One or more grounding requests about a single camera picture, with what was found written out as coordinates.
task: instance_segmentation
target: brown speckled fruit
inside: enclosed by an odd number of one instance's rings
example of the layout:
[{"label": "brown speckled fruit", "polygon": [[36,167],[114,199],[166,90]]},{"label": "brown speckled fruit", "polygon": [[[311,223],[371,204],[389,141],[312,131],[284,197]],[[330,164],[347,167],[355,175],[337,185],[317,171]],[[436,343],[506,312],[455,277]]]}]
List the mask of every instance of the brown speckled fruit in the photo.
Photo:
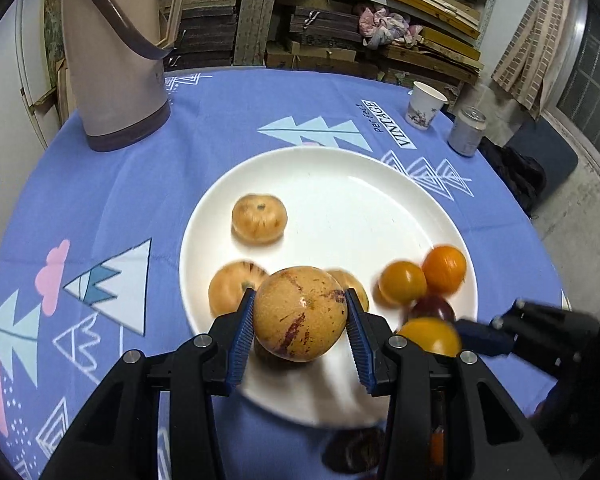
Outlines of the brown speckled fruit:
[{"label": "brown speckled fruit", "polygon": [[327,269],[327,272],[336,279],[342,290],[347,290],[348,288],[355,290],[362,310],[369,312],[369,298],[366,295],[365,287],[362,286],[362,283],[353,274],[342,269]]},{"label": "brown speckled fruit", "polygon": [[275,242],[286,227],[286,208],[271,195],[245,195],[231,212],[234,232],[249,245]]},{"label": "brown speckled fruit", "polygon": [[269,275],[253,262],[239,261],[226,264],[218,270],[209,283],[209,308],[214,317],[235,312],[240,306],[244,291],[258,290]]},{"label": "brown speckled fruit", "polygon": [[347,302],[336,279],[315,267],[289,267],[269,276],[256,293],[253,329],[273,355],[308,362],[338,340]]}]

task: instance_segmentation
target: brown curtain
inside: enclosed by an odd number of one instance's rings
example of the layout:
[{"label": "brown curtain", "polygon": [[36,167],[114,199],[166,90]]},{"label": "brown curtain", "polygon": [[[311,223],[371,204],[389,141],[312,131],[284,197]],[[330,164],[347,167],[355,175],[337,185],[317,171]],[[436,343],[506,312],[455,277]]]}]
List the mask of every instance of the brown curtain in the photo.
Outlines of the brown curtain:
[{"label": "brown curtain", "polygon": [[493,79],[538,117],[546,92],[542,80],[554,58],[570,0],[531,0]]}]

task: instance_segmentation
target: table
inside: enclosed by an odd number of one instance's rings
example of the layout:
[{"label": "table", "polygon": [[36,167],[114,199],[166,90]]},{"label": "table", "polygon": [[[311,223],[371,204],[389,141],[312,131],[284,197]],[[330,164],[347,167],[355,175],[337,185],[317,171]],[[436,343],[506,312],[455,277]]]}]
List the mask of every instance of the table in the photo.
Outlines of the table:
[{"label": "table", "polygon": [[[267,150],[339,146],[415,180],[464,237],[479,319],[518,297],[561,304],[558,275],[504,184],[480,155],[464,158],[446,145],[451,121],[443,114],[426,132],[408,126],[406,89],[264,69],[181,75],[166,84],[169,121],[124,150],[92,152],[74,114],[30,176],[4,235],[0,447],[23,478],[39,476],[123,351],[162,353],[191,337],[178,286],[184,228],[223,173]],[[527,413],[553,384],[513,357],[488,363]],[[341,477],[320,463],[331,432],[281,420],[239,394],[214,406],[228,478]],[[160,420],[159,477],[166,480],[164,413]]]}]

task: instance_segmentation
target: orange tomato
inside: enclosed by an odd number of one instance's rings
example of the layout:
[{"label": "orange tomato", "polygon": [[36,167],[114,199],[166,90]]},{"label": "orange tomato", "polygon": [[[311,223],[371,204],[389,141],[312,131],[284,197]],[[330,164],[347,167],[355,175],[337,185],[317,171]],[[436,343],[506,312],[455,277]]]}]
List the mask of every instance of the orange tomato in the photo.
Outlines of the orange tomato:
[{"label": "orange tomato", "polygon": [[462,349],[460,336],[451,323],[435,317],[411,319],[397,333],[433,354],[455,357]]},{"label": "orange tomato", "polygon": [[382,296],[393,306],[408,306],[427,293],[427,280],[422,269],[412,262],[392,262],[378,280]]},{"label": "orange tomato", "polygon": [[422,272],[431,292],[453,294],[466,275],[466,258],[450,245],[440,245],[430,250],[422,264]]}]

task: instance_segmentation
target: metal grate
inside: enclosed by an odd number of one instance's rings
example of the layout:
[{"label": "metal grate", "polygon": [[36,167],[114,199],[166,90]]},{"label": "metal grate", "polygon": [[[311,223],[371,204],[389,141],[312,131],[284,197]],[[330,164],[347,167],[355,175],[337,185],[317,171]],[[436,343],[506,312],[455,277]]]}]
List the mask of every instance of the metal grate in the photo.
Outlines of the metal grate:
[{"label": "metal grate", "polygon": [[600,17],[591,7],[580,53],[558,108],[600,152]]}]

